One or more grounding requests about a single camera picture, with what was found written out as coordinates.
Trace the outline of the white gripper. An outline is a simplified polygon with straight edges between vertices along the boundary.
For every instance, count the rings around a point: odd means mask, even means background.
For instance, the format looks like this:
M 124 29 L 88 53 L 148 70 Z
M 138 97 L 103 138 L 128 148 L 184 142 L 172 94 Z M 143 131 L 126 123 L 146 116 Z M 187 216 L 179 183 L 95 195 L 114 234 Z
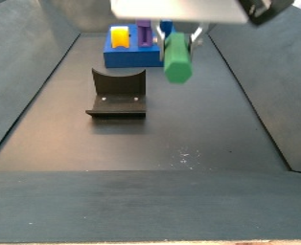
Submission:
M 203 43 L 207 23 L 246 23 L 249 20 L 237 0 L 110 0 L 110 4 L 118 18 L 154 20 L 151 28 L 154 42 L 160 48 L 160 60 L 164 60 L 166 55 L 166 33 L 159 19 L 201 22 L 190 34 L 190 56 L 194 56 L 195 49 Z

